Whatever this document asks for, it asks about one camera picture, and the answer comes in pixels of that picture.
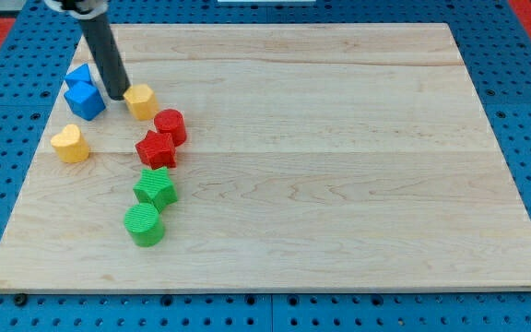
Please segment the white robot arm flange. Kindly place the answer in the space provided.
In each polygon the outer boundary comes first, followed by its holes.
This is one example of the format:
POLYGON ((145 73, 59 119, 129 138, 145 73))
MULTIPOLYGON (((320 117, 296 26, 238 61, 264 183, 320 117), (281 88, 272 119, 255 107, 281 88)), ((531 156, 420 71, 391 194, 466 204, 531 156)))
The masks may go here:
POLYGON ((66 12, 71 17, 81 20, 93 19, 108 10, 107 0, 44 0, 51 10, 66 12))

